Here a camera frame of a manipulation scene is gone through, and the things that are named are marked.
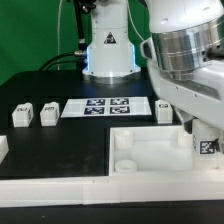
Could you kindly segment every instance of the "label sticker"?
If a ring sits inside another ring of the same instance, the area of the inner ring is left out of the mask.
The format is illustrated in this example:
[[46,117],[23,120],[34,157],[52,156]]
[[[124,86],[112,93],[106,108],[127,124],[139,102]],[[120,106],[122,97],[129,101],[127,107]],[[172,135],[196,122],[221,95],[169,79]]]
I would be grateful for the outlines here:
[[200,154],[210,155],[215,154],[217,150],[218,139],[214,141],[201,141],[200,142]]
[[160,108],[167,108],[168,107],[168,104],[160,104],[159,107]]
[[17,111],[19,111],[19,112],[27,111],[27,108],[18,108]]
[[98,114],[104,114],[104,107],[85,108],[84,115],[98,115]]
[[130,114],[130,107],[111,107],[110,114]]
[[113,34],[110,32],[104,42],[104,44],[116,44],[116,40],[114,39]]
[[54,107],[45,107],[45,110],[54,110]]
[[103,106],[105,105],[105,99],[91,99],[87,100],[86,106]]
[[129,104],[128,98],[111,99],[110,105],[127,105]]

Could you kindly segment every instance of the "black cable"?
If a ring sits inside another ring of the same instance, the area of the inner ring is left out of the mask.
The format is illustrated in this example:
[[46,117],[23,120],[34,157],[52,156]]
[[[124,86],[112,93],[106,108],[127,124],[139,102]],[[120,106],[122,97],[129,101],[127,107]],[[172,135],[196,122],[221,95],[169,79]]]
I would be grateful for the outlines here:
[[50,60],[48,60],[47,62],[45,62],[39,69],[38,71],[43,71],[45,69],[45,67],[47,67],[49,64],[51,64],[52,62],[60,59],[60,58],[65,58],[65,57],[70,57],[70,56],[74,56],[74,52],[69,52],[69,53],[65,53],[65,54],[60,54],[56,57],[51,58]]
[[52,64],[50,64],[50,65],[48,65],[47,67],[46,67],[46,69],[45,69],[45,71],[47,71],[47,70],[49,70],[51,67],[53,67],[54,65],[59,65],[59,64],[69,64],[69,63],[77,63],[78,61],[72,61],[72,60],[70,60],[70,61],[57,61],[57,62],[54,62],[54,63],[52,63]]
[[79,7],[79,0],[73,0],[73,5],[75,8],[76,22],[77,22],[77,28],[78,28],[78,37],[80,40],[85,39],[83,25],[82,25],[82,16],[81,16],[80,7]]

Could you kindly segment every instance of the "cable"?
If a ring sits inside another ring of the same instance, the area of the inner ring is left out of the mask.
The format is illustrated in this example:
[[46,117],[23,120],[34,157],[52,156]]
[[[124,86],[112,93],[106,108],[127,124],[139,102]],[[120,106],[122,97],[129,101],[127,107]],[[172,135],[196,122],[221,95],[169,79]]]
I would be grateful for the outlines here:
[[131,21],[131,25],[132,25],[132,27],[133,27],[135,33],[138,35],[138,37],[139,37],[142,41],[145,41],[145,40],[143,39],[143,37],[142,37],[142,36],[139,34],[139,32],[137,31],[137,29],[136,29],[136,27],[135,27],[135,24],[134,24],[134,22],[133,22],[133,20],[132,20],[132,15],[131,15],[131,10],[130,10],[129,0],[127,0],[127,3],[128,3],[128,14],[129,14],[129,18],[130,18],[130,21]]
[[62,12],[63,1],[64,0],[60,0],[59,8],[58,8],[58,31],[57,31],[57,36],[58,36],[58,55],[60,55],[60,53],[61,53],[61,12]]
[[65,58],[65,57],[70,57],[70,56],[74,56],[74,52],[69,52],[69,53],[65,53],[65,54],[60,54],[60,55],[57,55],[56,57],[53,57],[51,58],[50,60],[48,60],[47,62],[45,62],[39,69],[38,71],[43,71],[44,68],[46,66],[48,66],[49,64],[51,64],[52,62],[60,59],[60,58]]
[[72,60],[70,60],[70,61],[57,61],[57,62],[54,62],[54,63],[48,65],[46,67],[45,71],[49,70],[54,65],[58,65],[58,64],[69,64],[69,63],[77,63],[77,61],[74,61],[74,60],[73,61]]

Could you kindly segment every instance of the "white plastic block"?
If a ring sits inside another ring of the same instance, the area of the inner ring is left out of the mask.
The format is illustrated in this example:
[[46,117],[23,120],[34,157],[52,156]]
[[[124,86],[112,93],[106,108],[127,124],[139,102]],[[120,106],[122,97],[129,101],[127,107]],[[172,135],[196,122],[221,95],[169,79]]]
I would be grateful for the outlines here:
[[217,169],[219,129],[199,119],[193,120],[192,159],[196,169]]
[[155,102],[155,112],[158,124],[172,124],[173,122],[173,109],[170,103],[164,100]]
[[192,134],[188,134],[184,127],[178,130],[178,145],[187,148],[192,146]]
[[8,142],[6,136],[0,136],[0,164],[9,151]]
[[40,112],[41,125],[56,126],[59,116],[59,104],[56,102],[47,103]]
[[134,136],[130,130],[118,130],[115,132],[115,145],[117,149],[130,149],[133,146]]
[[14,127],[28,127],[33,119],[33,105],[19,104],[12,113]]

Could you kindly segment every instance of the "small white cube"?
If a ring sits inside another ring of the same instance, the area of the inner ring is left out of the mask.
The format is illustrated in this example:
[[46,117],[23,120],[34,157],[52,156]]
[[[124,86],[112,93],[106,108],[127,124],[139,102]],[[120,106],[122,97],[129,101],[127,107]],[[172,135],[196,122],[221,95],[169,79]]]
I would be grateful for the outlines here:
[[164,100],[155,102],[155,112],[158,124],[172,124],[173,122],[173,109],[170,103]]
[[33,119],[33,105],[19,104],[12,113],[14,127],[28,127]]
[[56,126],[59,116],[59,104],[56,102],[47,103],[40,112],[41,125]]

